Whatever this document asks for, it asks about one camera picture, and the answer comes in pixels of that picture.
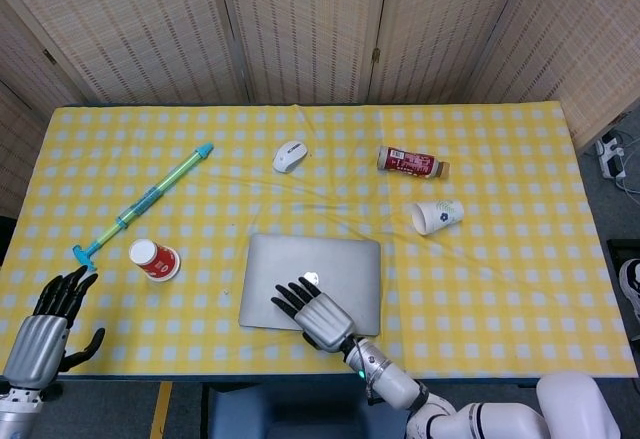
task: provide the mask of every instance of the tablecloth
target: tablecloth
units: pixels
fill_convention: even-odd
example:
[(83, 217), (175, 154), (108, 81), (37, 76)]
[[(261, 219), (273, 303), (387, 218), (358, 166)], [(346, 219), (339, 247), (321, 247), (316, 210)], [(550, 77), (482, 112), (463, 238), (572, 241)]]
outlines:
[[(308, 157), (278, 174), (291, 139)], [(249, 237), (274, 232), (380, 242), (375, 340), (416, 376), (636, 374), (557, 102), (58, 109), (0, 275), (0, 363), (46, 281), (77, 267), (71, 247), (208, 141), (211, 156), (94, 256), (68, 350), (107, 335), (74, 373), (347, 372), (299, 333), (238, 325)], [(451, 176), (378, 171), (382, 144), (434, 154)], [(417, 235), (407, 205), (438, 199), (462, 201), (464, 220)], [(129, 261), (142, 237), (180, 253), (174, 279)]]

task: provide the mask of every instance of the robotic arm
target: robotic arm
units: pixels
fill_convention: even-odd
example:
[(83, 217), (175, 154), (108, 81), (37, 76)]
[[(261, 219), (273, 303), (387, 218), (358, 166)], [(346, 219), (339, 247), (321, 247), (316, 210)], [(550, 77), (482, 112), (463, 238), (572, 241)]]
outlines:
[(83, 351), (65, 356), (69, 330), (82, 299), (98, 278), (92, 274), (80, 281), (86, 271), (82, 266), (66, 277), (51, 280), (42, 290), (33, 315), (22, 323), (3, 372), (11, 389), (0, 396), (0, 438), (26, 439), (42, 410), (40, 391), (59, 372), (91, 359), (102, 344), (104, 329), (100, 328)]
[(524, 404), (469, 404), (456, 412), (445, 399), (429, 393), (391, 362), (374, 344), (354, 334), (353, 319), (305, 278), (289, 289), (276, 286), (286, 299), (272, 297), (303, 329), (312, 346), (341, 351), (345, 363), (372, 392), (395, 409), (411, 411), (406, 439), (619, 439), (620, 431), (592, 378), (579, 373), (545, 376), (537, 388), (547, 421)]

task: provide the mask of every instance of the silver laptop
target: silver laptop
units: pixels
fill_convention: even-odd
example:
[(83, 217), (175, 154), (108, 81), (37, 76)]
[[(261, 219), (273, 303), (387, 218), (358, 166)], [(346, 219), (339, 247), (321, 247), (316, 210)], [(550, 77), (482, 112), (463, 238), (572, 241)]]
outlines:
[(251, 236), (240, 325), (300, 330), (270, 299), (280, 297), (276, 284), (305, 274), (351, 315), (356, 333), (380, 333), (380, 244), (274, 234)]

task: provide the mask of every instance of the computer mouse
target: computer mouse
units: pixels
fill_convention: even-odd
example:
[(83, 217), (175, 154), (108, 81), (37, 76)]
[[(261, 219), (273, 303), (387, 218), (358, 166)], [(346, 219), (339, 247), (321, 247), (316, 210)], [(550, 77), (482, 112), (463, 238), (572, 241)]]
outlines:
[(307, 155), (307, 146), (300, 141), (289, 141), (280, 146), (273, 158), (273, 168), (283, 174), (289, 173)]

